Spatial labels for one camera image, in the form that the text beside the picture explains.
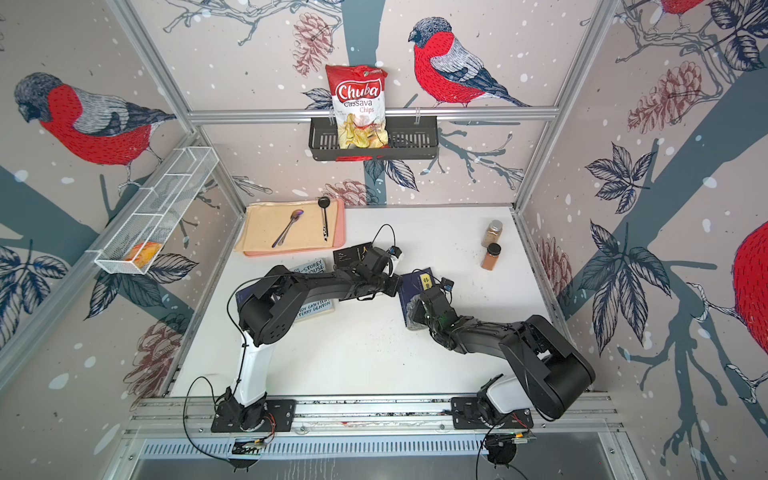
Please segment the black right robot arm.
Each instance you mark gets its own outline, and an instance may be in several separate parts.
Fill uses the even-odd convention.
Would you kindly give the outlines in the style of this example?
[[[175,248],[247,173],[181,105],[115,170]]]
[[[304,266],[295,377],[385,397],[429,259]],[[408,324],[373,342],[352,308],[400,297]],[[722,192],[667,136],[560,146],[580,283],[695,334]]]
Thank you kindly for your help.
[[[513,323],[482,321],[458,314],[434,286],[409,301],[405,325],[428,330],[449,351],[508,362],[513,376],[499,375],[478,392],[481,417],[490,425],[530,407],[549,420],[559,419],[596,380],[585,357],[541,315]]]

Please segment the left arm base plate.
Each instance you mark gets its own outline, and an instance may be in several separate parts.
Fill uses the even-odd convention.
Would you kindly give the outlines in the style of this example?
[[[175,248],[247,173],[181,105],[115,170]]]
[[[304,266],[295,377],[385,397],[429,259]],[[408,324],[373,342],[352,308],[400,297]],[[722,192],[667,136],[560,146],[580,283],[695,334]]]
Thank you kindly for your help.
[[[243,406],[234,397],[219,401],[215,407],[213,433],[289,432],[292,427],[296,401],[292,399],[257,400]]]

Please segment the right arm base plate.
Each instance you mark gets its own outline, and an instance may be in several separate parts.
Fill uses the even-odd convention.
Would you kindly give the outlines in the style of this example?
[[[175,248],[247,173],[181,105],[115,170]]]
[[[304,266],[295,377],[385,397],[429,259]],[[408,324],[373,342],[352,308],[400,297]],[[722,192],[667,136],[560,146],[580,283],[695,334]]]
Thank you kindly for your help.
[[[491,427],[529,430],[534,426],[529,409],[502,413],[488,400],[477,397],[452,397],[450,414],[456,430],[490,429]]]

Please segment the black portrait cover book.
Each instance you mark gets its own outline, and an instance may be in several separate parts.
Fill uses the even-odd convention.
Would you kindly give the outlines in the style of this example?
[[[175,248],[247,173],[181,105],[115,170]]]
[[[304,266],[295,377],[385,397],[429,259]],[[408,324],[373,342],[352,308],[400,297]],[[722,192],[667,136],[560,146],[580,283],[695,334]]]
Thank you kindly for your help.
[[[344,247],[333,251],[333,264],[335,269],[351,267],[361,262],[372,247],[371,242],[365,242],[353,246]]]

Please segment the blue book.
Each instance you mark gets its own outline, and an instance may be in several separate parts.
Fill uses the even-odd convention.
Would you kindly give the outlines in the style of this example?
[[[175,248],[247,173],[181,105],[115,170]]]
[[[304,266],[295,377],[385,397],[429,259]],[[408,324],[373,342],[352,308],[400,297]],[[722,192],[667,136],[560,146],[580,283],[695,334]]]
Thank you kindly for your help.
[[[424,317],[424,307],[420,299],[421,294],[434,286],[435,279],[430,268],[415,269],[411,273],[401,276],[402,283],[398,290],[398,298],[401,305],[401,311],[404,319],[405,307],[408,301],[417,297],[420,300],[415,321],[422,325],[420,330],[426,329],[426,326],[422,323]]]
[[[238,290],[235,293],[235,301],[236,301],[237,312],[240,312],[242,310],[242,308],[255,295],[255,289],[256,289],[256,285],[253,284],[253,285],[249,285],[247,287],[244,287],[244,288]]]

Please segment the grey striped cloth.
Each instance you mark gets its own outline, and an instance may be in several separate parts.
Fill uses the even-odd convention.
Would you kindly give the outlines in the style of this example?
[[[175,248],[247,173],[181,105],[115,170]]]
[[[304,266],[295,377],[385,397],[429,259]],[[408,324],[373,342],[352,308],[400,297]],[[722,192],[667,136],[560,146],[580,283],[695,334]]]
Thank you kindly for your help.
[[[422,325],[415,321],[416,313],[420,305],[420,300],[417,297],[411,298],[406,304],[404,321],[406,328],[409,330],[417,331],[422,328]]]

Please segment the Treehouse colourful paperback book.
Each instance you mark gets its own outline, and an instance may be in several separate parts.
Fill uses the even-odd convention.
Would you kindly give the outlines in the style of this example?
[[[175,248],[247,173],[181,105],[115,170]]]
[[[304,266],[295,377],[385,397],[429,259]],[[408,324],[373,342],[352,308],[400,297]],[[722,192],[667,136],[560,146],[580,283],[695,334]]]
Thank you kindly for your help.
[[[296,273],[325,273],[328,265],[325,259],[317,258],[311,262],[302,264],[293,269]],[[311,303],[305,303],[299,310],[295,319],[296,323],[309,320],[320,315],[332,313],[335,311],[333,300],[319,300]]]

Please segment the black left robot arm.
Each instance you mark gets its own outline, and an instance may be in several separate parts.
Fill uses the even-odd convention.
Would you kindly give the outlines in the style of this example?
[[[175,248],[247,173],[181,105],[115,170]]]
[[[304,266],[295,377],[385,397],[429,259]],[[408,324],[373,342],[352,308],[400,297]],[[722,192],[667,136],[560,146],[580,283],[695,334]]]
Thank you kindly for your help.
[[[211,431],[288,431],[295,405],[268,402],[273,345],[288,333],[306,304],[396,296],[402,280],[394,266],[401,255],[396,245],[387,250],[370,245],[359,259],[330,272],[301,273],[277,265],[253,284],[239,287],[232,298],[243,337],[241,360],[234,384],[215,399]]]

